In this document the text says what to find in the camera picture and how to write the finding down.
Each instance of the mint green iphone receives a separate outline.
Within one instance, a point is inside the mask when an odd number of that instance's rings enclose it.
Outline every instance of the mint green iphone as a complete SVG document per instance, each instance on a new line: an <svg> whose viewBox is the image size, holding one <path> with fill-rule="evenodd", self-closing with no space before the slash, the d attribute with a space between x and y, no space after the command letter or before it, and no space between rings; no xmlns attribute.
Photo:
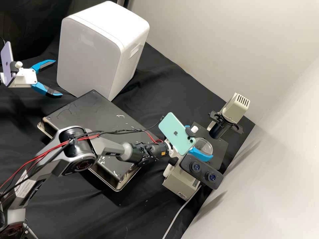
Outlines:
<svg viewBox="0 0 319 239"><path fill-rule="evenodd" d="M195 138L186 133L185 126L172 112L169 112L160 122L159 129L180 155L186 154L195 143Z"/></svg>

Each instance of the white backdrop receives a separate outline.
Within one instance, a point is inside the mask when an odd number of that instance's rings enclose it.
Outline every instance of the white backdrop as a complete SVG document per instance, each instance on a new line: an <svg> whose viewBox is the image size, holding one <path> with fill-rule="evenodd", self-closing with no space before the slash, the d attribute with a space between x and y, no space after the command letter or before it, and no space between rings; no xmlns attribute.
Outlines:
<svg viewBox="0 0 319 239"><path fill-rule="evenodd" d="M255 126L182 239L319 235L319 58Z"/></svg>
<svg viewBox="0 0 319 239"><path fill-rule="evenodd" d="M130 0L147 42L212 92L251 100L254 123L319 56L316 0Z"/></svg>

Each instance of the microscope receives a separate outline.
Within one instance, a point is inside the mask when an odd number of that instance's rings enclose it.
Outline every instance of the microscope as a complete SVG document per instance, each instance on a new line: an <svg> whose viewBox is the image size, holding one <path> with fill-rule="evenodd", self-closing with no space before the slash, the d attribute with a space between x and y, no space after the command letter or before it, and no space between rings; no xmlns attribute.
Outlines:
<svg viewBox="0 0 319 239"><path fill-rule="evenodd" d="M196 192L203 180L210 188L217 189L218 184L214 182L218 178L210 169L220 168L227 150L228 143L221 136L227 130L243 133L238 122L248 110L249 104L250 100L234 93L219 112L210 113L212 122L207 128L194 122L190 130L194 135L196 133L196 143L186 155L177 152L174 146L170 149L170 160L163 173L163 186L184 200Z"/></svg>

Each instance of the black fabric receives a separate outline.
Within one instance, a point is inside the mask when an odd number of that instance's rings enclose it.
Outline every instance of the black fabric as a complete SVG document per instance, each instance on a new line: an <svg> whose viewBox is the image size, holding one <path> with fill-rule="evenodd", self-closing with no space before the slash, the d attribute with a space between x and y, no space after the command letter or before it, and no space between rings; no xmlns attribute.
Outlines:
<svg viewBox="0 0 319 239"><path fill-rule="evenodd" d="M23 61L25 67L57 59L58 38L39 57ZM57 63L38 74L38 80L64 96L51 99L32 89L0 87L0 182L45 145L37 129L42 117L74 100L56 83ZM133 79L113 103L145 127L172 111L184 124L208 125L208 113L224 101L179 66L146 44ZM230 143L223 171L254 124L243 118L243 135L227 133ZM157 128L152 132L162 137ZM51 177L27 208L29 225L39 238L162 238L184 200L162 186L167 161L143 168L119 193L105 189L89 174ZM167 238L180 238L211 192L203 187L185 207Z"/></svg>
<svg viewBox="0 0 319 239"><path fill-rule="evenodd" d="M58 34L71 0L11 0L1 3L0 36L15 60L40 55Z"/></svg>

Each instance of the white cable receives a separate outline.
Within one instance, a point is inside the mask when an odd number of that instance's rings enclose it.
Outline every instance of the white cable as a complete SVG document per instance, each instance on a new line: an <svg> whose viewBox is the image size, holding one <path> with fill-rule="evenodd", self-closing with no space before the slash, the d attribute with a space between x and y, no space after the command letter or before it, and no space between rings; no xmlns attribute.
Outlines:
<svg viewBox="0 0 319 239"><path fill-rule="evenodd" d="M162 239L165 239L167 234L169 233L169 230L172 228L176 218L178 217L179 213L183 210L183 208L188 204L188 202L194 197L194 195L198 192L198 190L200 189L201 185L198 186L198 188L196 189L196 191L194 192L194 194L184 203L184 205L178 210L178 212L176 213L175 217L173 218L172 222L170 223L168 229L166 230L164 236Z"/></svg>

